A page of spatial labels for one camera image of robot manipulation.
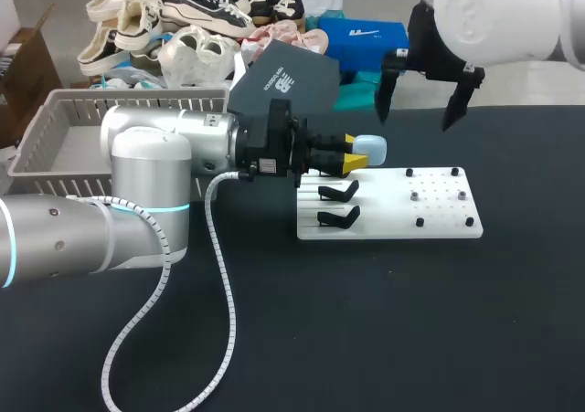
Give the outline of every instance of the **black box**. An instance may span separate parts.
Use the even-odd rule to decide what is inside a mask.
[[[289,99],[295,116],[330,112],[339,96],[339,63],[272,41],[229,94],[228,111],[266,115],[272,99]]]

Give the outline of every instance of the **pink shoe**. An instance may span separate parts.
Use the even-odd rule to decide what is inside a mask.
[[[261,26],[242,42],[242,56],[245,61],[256,61],[273,39],[280,40],[280,37],[287,34],[292,35],[295,32],[296,24],[290,20]]]
[[[329,36],[319,28],[307,31],[301,35],[303,44],[313,53],[325,54],[329,47]]]
[[[329,36],[320,29],[308,31],[303,35],[298,31],[294,34],[286,33],[278,40],[318,54],[324,54],[329,47]]]

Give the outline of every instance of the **cable connector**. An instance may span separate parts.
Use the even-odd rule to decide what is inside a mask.
[[[248,172],[244,171],[238,172],[238,179],[240,181],[253,182],[257,172],[258,168],[256,167],[256,164],[251,164]]]

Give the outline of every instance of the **floor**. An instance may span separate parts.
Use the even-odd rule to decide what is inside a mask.
[[[43,33],[65,85],[82,79],[76,57],[91,40],[95,26],[85,14],[90,0],[15,0],[24,26],[33,26],[51,3],[56,6]],[[348,17],[407,23],[418,0],[344,0]],[[429,82],[410,73],[399,81],[393,107],[444,107],[453,85]],[[566,64],[522,63],[493,67],[472,105],[585,104],[585,74]]]

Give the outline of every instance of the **blue shoe box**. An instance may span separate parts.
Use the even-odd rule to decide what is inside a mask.
[[[339,61],[341,71],[380,71],[388,51],[409,47],[406,28],[400,22],[322,17],[319,28],[329,36],[325,54]]]

